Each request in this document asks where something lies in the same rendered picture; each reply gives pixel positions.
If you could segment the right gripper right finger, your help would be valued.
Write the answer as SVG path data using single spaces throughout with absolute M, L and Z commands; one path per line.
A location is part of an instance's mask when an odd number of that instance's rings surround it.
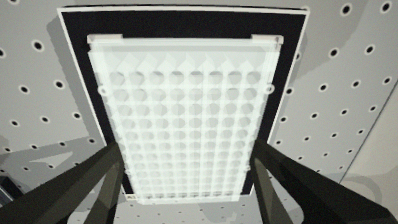
M 301 207 L 301 224 L 398 224 L 387 208 L 294 161 L 259 137 L 249 164 L 263 224 L 293 224 L 267 171 Z

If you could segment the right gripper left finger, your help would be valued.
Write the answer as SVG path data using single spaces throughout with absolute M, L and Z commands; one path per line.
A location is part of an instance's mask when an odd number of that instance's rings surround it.
M 113 224 L 124 167 L 114 140 L 82 163 L 0 207 L 0 224 L 67 224 L 104 175 L 99 195 L 83 224 Z

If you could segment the white well plate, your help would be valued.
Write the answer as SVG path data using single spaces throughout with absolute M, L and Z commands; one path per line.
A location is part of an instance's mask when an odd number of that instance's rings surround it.
M 88 55 L 137 202 L 238 201 L 277 43 L 100 38 L 91 45 Z

